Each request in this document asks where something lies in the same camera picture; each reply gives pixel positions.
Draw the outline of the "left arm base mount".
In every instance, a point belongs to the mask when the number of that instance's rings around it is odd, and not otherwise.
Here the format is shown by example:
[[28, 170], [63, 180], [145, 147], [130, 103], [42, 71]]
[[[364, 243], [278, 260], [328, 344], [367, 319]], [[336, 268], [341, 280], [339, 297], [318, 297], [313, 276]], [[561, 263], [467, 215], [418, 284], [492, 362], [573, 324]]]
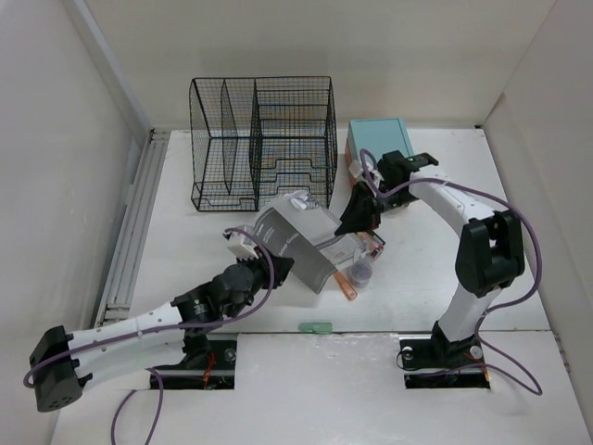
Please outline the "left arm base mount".
[[156, 368], [163, 387], [170, 390], [232, 390], [235, 384], [237, 335], [208, 337], [207, 351], [195, 361]]

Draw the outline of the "clear jar of coloured pins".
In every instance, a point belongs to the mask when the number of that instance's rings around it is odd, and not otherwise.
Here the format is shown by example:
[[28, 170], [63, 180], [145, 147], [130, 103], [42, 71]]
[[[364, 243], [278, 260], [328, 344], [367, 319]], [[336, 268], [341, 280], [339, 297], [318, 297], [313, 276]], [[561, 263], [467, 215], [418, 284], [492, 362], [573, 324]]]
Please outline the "clear jar of coloured pins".
[[366, 287], [372, 279], [372, 265], [366, 260], [355, 262], [348, 270], [348, 280], [355, 288]]

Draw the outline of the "blue and orange drawer box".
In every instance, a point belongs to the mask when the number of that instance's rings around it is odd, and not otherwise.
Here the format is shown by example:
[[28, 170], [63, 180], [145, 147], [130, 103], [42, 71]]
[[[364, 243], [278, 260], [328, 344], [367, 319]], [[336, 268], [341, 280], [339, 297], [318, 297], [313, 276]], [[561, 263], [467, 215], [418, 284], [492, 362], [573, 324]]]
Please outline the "blue and orange drawer box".
[[384, 153], [399, 150], [413, 155], [406, 122], [401, 118], [353, 120], [348, 125], [345, 159], [348, 166], [360, 160], [361, 149], [369, 150], [379, 160]]

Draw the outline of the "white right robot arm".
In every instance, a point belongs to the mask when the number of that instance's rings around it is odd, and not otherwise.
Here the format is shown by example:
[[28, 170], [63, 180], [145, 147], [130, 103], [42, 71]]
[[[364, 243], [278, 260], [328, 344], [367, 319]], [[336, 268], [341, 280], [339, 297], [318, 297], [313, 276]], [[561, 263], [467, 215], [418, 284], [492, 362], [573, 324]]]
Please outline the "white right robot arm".
[[360, 167], [337, 235], [375, 230], [384, 213], [421, 201], [459, 239], [458, 286], [429, 341], [431, 358], [442, 365], [452, 364], [463, 347], [475, 340], [480, 316], [524, 273], [521, 221], [512, 209], [495, 210], [483, 203], [486, 193], [452, 182], [427, 153], [406, 157], [392, 151], [376, 159], [363, 149]]

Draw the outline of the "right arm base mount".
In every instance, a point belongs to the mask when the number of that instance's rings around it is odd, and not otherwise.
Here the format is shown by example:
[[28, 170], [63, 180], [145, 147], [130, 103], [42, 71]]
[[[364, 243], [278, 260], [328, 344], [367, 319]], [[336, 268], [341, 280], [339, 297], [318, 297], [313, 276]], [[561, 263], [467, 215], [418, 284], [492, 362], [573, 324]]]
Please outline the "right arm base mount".
[[431, 336], [399, 340], [400, 368], [406, 389], [490, 389], [480, 342], [471, 337], [449, 347]]

